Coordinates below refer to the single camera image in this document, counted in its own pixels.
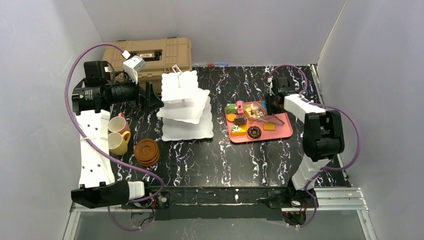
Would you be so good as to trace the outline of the aluminium frame rail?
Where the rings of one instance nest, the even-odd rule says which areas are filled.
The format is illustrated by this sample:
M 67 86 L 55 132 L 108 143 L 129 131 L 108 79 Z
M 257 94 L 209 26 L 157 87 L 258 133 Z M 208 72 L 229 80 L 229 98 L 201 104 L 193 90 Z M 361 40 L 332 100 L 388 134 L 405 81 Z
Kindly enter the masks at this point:
M 177 207 L 256 207 L 264 205 L 272 209 L 295 212 L 313 211 L 312 199 L 286 200 L 282 187 L 167 187 L 156 198 L 156 203 L 142 206 L 115 205 L 111 207 L 87 208 L 77 203 L 71 205 L 71 212 L 134 212 L 147 213 L 152 209 L 168 210 Z M 331 210 L 367 210 L 362 190 L 355 187 L 315 187 L 313 195 L 317 208 Z

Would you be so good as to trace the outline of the green roll cake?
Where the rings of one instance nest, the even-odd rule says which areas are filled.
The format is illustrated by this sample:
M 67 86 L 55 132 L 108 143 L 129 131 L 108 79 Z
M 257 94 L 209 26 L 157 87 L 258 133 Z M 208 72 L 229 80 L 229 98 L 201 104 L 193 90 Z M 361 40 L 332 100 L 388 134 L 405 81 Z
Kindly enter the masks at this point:
M 237 114 L 238 113 L 238 107 L 235 103 L 228 103 L 225 107 L 225 113 L 226 114 Z

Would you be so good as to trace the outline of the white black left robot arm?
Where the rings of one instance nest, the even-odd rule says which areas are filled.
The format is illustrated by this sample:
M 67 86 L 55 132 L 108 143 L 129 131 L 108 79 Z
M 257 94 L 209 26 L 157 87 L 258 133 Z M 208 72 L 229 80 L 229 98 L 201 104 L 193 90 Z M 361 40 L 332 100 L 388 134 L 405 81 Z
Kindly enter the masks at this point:
M 143 181 L 115 180 L 111 162 L 119 160 L 110 155 L 108 128 L 111 106 L 127 103 L 145 113 L 163 106 L 154 94 L 150 82 L 144 90 L 137 81 L 130 79 L 127 71 L 125 82 L 116 82 L 120 73 L 107 61 L 87 61 L 83 64 L 85 78 L 73 89 L 67 112 L 80 133 L 81 173 L 79 188 L 71 191 L 74 203 L 89 209 L 145 202 L 159 192 L 148 191 Z

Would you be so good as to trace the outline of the yellow cake slice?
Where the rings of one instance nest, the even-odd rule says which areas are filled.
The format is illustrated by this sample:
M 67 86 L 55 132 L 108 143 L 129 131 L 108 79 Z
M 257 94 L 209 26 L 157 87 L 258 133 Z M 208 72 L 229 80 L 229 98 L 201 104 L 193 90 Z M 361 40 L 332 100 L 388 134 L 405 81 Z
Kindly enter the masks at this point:
M 241 128 L 240 126 L 233 124 L 231 126 L 231 130 L 230 130 L 230 135 L 232 137 L 239 137 L 239 136 L 243 136 L 246 135 L 247 131 L 243 128 Z

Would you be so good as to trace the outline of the stack of brown wooden coasters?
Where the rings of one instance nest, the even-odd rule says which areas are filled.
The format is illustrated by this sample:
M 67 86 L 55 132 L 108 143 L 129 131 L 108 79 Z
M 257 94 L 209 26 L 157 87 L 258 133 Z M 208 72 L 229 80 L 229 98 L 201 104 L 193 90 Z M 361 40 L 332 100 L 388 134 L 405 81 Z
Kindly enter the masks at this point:
M 151 138 L 140 140 L 134 147 L 134 156 L 143 167 L 155 165 L 161 158 L 157 142 Z

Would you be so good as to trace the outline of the pink cake slice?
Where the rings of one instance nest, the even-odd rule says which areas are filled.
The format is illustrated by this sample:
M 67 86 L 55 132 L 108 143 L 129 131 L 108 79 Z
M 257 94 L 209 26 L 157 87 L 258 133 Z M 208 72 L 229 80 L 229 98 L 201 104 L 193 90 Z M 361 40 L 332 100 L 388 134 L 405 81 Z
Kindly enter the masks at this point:
M 244 102 L 242 100 L 236 102 L 236 110 L 238 115 L 244 115 Z

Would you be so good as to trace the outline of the yellow mug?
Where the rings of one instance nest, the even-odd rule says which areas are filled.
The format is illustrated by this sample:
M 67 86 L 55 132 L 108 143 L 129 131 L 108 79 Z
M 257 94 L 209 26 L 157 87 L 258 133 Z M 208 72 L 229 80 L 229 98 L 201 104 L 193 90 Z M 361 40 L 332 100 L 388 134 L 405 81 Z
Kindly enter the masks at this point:
M 125 131 L 123 133 L 112 132 L 108 134 L 108 149 L 109 152 L 122 156 L 128 151 L 128 144 L 131 137 L 130 131 Z

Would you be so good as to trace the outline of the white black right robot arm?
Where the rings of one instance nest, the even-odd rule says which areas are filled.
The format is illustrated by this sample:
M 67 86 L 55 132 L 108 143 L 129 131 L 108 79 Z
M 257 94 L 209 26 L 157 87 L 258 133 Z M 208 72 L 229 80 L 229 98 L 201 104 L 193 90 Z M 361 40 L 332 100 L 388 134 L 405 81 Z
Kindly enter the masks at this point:
M 291 113 L 303 123 L 304 155 L 289 184 L 297 191 L 310 190 L 317 175 L 345 148 L 341 113 L 306 100 L 295 91 L 287 77 L 269 78 L 268 82 L 267 114 Z

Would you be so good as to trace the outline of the pink serving tray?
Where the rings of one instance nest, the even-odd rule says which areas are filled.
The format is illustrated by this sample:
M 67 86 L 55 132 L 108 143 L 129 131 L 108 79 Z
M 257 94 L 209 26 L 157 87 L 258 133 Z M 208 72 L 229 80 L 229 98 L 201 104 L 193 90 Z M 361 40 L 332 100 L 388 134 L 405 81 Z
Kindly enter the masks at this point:
M 244 116 L 246 116 L 246 113 L 247 113 L 246 109 L 249 107 L 249 104 L 251 102 L 243 102 L 243 104 L 244 104 Z M 292 129 L 292 126 L 290 124 L 288 114 L 287 113 L 279 113 L 279 114 L 275 114 L 275 115 L 277 117 L 279 117 L 280 119 L 282 119 L 285 122 L 285 125 L 275 124 L 276 125 L 275 131 L 265 131 L 263 129 L 264 123 L 257 122 L 257 121 L 247 120 L 246 125 L 240 126 L 241 128 L 243 128 L 246 131 L 251 126 L 258 126 L 262 131 L 262 136 L 259 139 L 249 139 L 248 136 L 247 136 L 247 133 L 246 133 L 246 135 L 242 135 L 242 136 L 231 136 L 231 127 L 232 127 L 232 125 L 234 125 L 234 119 L 236 118 L 236 116 L 243 116 L 243 115 L 232 114 L 232 113 L 226 114 L 225 107 L 224 107 L 225 120 L 226 120 L 227 129 L 228 129 L 229 139 L 232 143 L 241 144 L 241 143 L 250 143 L 250 142 L 257 142 L 257 141 L 286 139 L 286 138 L 291 137 L 292 134 L 293 134 L 293 129 Z

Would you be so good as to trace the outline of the orange biscuit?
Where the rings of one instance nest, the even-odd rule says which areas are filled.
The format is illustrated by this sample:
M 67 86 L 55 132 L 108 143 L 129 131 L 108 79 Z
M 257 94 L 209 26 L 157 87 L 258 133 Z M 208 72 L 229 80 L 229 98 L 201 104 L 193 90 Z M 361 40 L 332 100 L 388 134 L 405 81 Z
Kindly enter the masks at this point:
M 263 124 L 263 130 L 264 131 L 275 131 L 276 130 L 276 124 L 273 122 L 267 122 Z

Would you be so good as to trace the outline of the tan plastic tool case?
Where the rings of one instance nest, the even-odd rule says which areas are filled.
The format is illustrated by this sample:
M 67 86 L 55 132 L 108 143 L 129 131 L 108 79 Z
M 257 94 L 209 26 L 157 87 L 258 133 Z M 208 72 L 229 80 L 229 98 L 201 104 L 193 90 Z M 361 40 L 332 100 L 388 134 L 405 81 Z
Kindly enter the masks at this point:
M 114 44 L 132 56 L 143 58 L 145 66 L 138 73 L 138 82 L 143 88 L 146 87 L 146 81 L 152 82 L 156 94 L 162 92 L 162 74 L 171 73 L 172 66 L 177 65 L 183 72 L 193 69 L 192 41 L 188 37 L 121 40 Z

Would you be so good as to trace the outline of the white three-tier cake stand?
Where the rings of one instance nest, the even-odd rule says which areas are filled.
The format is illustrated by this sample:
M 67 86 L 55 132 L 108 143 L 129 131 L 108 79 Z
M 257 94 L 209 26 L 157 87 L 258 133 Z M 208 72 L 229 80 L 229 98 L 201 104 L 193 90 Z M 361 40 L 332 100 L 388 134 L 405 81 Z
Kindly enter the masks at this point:
M 198 83 L 198 72 L 178 65 L 162 74 L 161 101 L 156 116 L 162 120 L 162 141 L 186 141 L 214 137 L 210 90 Z

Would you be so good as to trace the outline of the pink mug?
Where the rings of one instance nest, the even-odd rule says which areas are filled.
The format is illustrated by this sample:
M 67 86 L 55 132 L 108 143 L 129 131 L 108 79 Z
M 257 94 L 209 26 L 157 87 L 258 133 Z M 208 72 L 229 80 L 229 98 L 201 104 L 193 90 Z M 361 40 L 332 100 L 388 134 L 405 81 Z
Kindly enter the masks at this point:
M 131 131 L 130 126 L 122 112 L 109 120 L 107 128 L 110 133 L 123 134 L 124 132 Z

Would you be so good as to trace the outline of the chocolate donut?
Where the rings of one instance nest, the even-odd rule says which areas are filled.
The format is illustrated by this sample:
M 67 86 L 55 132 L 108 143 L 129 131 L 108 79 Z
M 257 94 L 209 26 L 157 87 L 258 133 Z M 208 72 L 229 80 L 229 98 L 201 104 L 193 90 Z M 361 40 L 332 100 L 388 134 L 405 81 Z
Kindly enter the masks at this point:
M 247 137 L 251 140 L 260 139 L 262 136 L 262 130 L 258 126 L 250 126 L 247 129 Z

